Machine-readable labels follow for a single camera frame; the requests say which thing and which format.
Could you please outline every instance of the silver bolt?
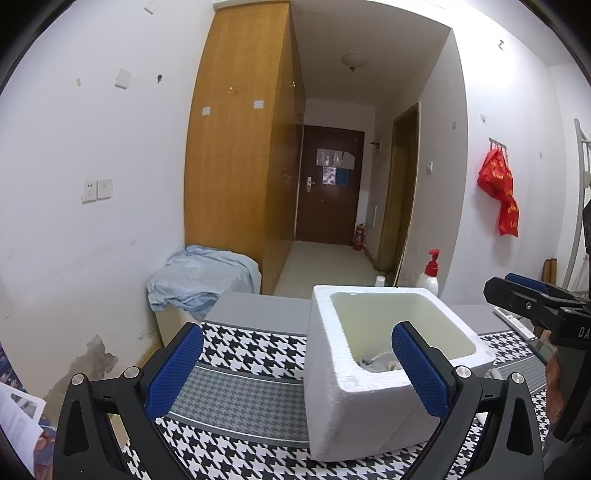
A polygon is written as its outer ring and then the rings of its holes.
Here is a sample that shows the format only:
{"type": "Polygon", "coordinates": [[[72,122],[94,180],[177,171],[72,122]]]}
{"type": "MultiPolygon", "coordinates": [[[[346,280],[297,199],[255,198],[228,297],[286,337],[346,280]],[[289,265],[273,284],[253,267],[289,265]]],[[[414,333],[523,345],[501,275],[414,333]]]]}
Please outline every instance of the silver bolt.
{"type": "Polygon", "coordinates": [[[513,382],[518,383],[519,385],[521,385],[525,381],[525,378],[523,378],[523,375],[521,375],[520,373],[517,373],[517,372],[515,372],[514,374],[511,374],[511,379],[513,380],[513,382]]]}
{"type": "Polygon", "coordinates": [[[80,385],[84,381],[84,375],[76,374],[72,377],[72,385],[80,385]]]}
{"type": "Polygon", "coordinates": [[[128,367],[123,372],[125,378],[135,378],[139,375],[139,368],[138,367],[128,367]]]}
{"type": "Polygon", "coordinates": [[[462,378],[468,378],[470,375],[472,375],[472,372],[470,371],[470,369],[468,367],[464,367],[464,366],[457,367],[456,373],[457,373],[458,377],[462,377],[462,378]]]}

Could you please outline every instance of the door handle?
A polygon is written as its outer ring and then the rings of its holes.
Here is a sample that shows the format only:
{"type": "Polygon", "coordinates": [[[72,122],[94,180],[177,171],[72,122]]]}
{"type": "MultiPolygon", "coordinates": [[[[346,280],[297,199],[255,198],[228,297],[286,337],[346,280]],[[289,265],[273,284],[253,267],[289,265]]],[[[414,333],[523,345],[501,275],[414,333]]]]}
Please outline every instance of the door handle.
{"type": "Polygon", "coordinates": [[[306,191],[308,193],[310,193],[310,190],[312,188],[312,185],[316,185],[315,181],[312,181],[312,177],[308,177],[308,180],[306,181],[306,191]]]}

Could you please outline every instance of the doorway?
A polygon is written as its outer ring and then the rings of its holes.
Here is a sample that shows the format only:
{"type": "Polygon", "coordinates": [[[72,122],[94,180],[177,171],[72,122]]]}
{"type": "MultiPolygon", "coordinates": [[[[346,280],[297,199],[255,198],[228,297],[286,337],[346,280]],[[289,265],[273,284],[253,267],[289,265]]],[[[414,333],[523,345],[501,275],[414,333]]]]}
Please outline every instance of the doorway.
{"type": "Polygon", "coordinates": [[[408,237],[417,184],[420,105],[394,120],[384,222],[375,267],[396,285],[408,237]]]}
{"type": "Polygon", "coordinates": [[[352,245],[365,134],[304,127],[295,239],[352,245]]]}

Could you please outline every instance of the ceiling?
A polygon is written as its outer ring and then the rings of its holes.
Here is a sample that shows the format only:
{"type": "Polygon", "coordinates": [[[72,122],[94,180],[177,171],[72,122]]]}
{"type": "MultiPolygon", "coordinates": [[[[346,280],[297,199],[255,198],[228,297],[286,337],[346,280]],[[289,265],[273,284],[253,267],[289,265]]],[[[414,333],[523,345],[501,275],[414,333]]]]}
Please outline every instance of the ceiling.
{"type": "Polygon", "coordinates": [[[306,96],[378,105],[390,98],[436,48],[449,27],[365,0],[292,0],[306,96]],[[359,53],[355,72],[340,62],[359,53]]]}
{"type": "Polygon", "coordinates": [[[466,0],[534,52],[548,67],[573,61],[554,32],[519,0],[466,0]]]}

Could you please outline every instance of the red fire extinguisher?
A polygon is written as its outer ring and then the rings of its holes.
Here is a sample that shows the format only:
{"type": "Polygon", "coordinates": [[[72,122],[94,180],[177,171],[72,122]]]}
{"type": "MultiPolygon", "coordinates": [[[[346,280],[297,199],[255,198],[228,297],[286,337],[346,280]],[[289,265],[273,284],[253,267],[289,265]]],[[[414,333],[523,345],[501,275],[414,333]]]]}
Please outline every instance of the red fire extinguisher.
{"type": "Polygon", "coordinates": [[[355,229],[355,238],[353,240],[353,249],[358,252],[363,250],[363,240],[365,239],[365,225],[360,223],[355,229]]]}

